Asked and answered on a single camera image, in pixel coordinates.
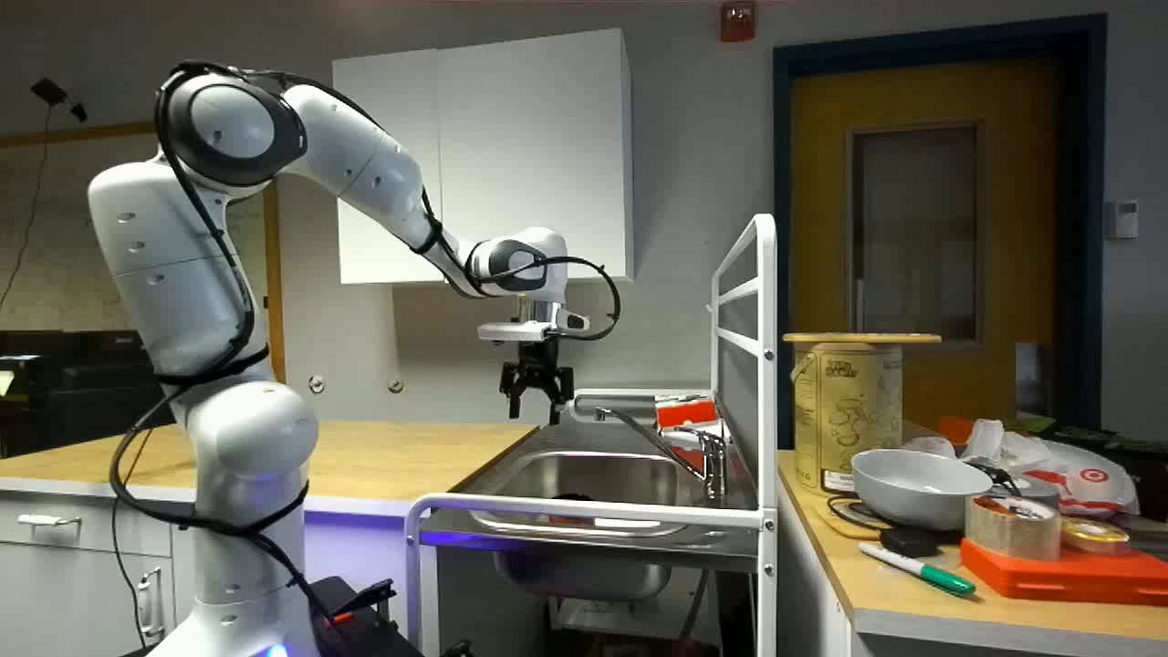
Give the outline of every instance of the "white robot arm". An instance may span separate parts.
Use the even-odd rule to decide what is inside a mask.
[[[225,240],[225,204],[294,170],[374,217],[431,259],[459,297],[521,297],[530,318],[477,327],[516,344],[500,392],[542,386],[553,408],[570,402],[573,374],[559,341],[599,341],[564,305],[567,240],[521,229],[481,240],[459,262],[433,220],[416,162],[343,94],[286,73],[180,65],[155,106],[160,155],[118,164],[92,183],[92,220],[115,285],[196,451],[194,513],[135,500],[122,455],[115,494],[166,523],[194,527],[196,601],[155,655],[319,655],[308,601],[294,585],[302,562],[302,465],[319,419],[294,386],[269,381],[251,288]]]

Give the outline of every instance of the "door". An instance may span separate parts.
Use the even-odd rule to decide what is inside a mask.
[[[1047,60],[794,84],[788,327],[943,333],[906,354],[914,423],[1047,402],[1054,97]]]

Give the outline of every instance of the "wall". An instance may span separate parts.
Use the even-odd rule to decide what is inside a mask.
[[[579,383],[701,383],[705,280],[750,212],[769,204],[769,50],[779,44],[914,34],[1110,10],[1106,198],[1142,200],[1142,238],[1106,243],[1106,423],[1157,439],[1157,392],[1168,392],[1168,6],[1157,0],[775,0],[758,39],[721,44],[711,2],[155,2],[59,0],[4,2],[6,60],[0,131],[33,131],[42,106],[17,88],[56,77],[88,97],[95,119],[141,119],[177,60],[225,60],[320,77],[328,60],[431,44],[506,39],[532,34],[626,26],[635,73],[635,217],[640,280],[626,285],[629,314],[614,341],[573,348]],[[459,302],[433,288],[387,297],[340,288],[334,200],[302,183],[283,185],[290,377],[328,377],[328,416],[498,419],[504,354],[470,341],[498,302]]]

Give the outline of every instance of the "metal frame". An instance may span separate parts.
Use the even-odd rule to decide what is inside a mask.
[[[721,291],[727,271],[755,248],[755,279]],[[721,305],[736,299],[755,302],[758,337],[741,337],[721,326]],[[755,655],[779,655],[779,238],[775,217],[753,217],[732,253],[711,275],[711,386],[721,386],[721,352],[736,348],[758,360],[755,369],[755,483],[758,506],[753,510],[711,510],[711,506],[661,506],[661,504],[594,504],[594,500],[544,500],[544,498],[481,498],[481,494],[433,494],[421,498],[407,513],[407,595],[409,595],[409,642],[423,647],[423,614],[433,614],[433,595],[423,595],[423,517],[431,510],[500,510],[500,513],[573,513],[573,517],[629,517],[629,523],[673,523],[708,528],[753,528],[755,540]]]

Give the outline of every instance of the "cabinet door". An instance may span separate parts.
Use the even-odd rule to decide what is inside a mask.
[[[343,60],[334,77],[414,148],[459,248],[553,226],[573,257],[633,279],[633,106],[620,28]],[[346,204],[340,279],[442,280]]]
[[[151,582],[151,614],[171,627],[171,562],[124,556],[133,582]],[[0,655],[133,655],[135,607],[109,550],[0,543]]]
[[[302,523],[302,578],[343,578],[353,593],[396,578],[391,618],[407,627],[407,534],[403,517],[385,513],[319,513]],[[177,618],[194,610],[196,560],[189,534],[177,528]]]

